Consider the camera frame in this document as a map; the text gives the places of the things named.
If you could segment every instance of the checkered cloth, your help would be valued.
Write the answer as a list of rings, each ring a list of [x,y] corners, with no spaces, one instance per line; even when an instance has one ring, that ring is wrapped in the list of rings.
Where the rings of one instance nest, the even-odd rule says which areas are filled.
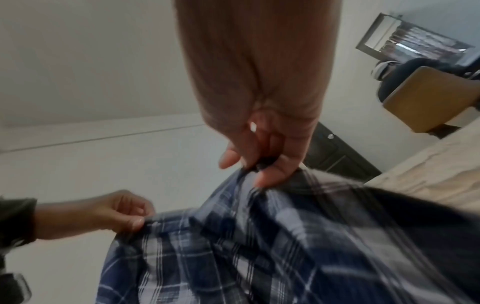
[[[117,236],[97,304],[480,301],[477,217],[321,172],[263,191],[255,175]]]

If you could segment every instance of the person's left hand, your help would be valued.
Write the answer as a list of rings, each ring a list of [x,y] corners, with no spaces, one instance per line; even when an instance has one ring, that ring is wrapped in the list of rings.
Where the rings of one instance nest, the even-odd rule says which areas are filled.
[[[80,201],[38,204],[34,236],[56,239],[100,229],[135,232],[143,227],[146,216],[154,214],[150,201],[126,190]]]

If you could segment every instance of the chair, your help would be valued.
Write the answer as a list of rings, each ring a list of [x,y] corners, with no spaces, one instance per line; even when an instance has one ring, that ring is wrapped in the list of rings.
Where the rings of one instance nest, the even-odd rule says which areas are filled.
[[[480,81],[421,67],[383,102],[415,133],[428,133],[480,99]]]

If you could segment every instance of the person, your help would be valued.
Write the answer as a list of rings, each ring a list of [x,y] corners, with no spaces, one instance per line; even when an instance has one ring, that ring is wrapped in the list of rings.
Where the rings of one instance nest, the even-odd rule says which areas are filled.
[[[339,0],[174,2],[185,64],[204,121],[229,144],[219,161],[277,161],[255,186],[286,180],[307,153],[334,61]],[[251,124],[256,124],[256,131]],[[2,245],[98,229],[137,231],[152,204],[120,191],[57,204],[0,201]]]
[[[420,67],[431,67],[461,77],[465,72],[464,67],[450,65],[439,60],[428,58],[415,58],[403,64],[395,60],[380,61],[371,72],[374,79],[381,81],[376,93],[380,102],[383,103],[395,89]],[[441,139],[458,129],[460,128],[457,126],[442,124],[430,130],[429,134]]]

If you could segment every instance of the white wall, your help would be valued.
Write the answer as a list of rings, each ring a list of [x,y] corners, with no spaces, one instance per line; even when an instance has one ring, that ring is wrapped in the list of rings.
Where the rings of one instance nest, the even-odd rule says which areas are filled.
[[[0,193],[42,202],[129,189],[157,211],[196,207],[232,172],[217,160],[227,142],[206,126],[0,154]],[[102,231],[19,248],[9,271],[30,283],[33,304],[92,303],[113,234]]]
[[[412,133],[377,100],[379,83],[370,76],[377,60],[355,47],[379,13],[403,14],[410,22],[480,46],[480,3],[343,0],[333,76],[320,121],[378,169],[386,171],[437,139]]]
[[[198,112],[171,1],[15,0],[0,20],[5,125]]]

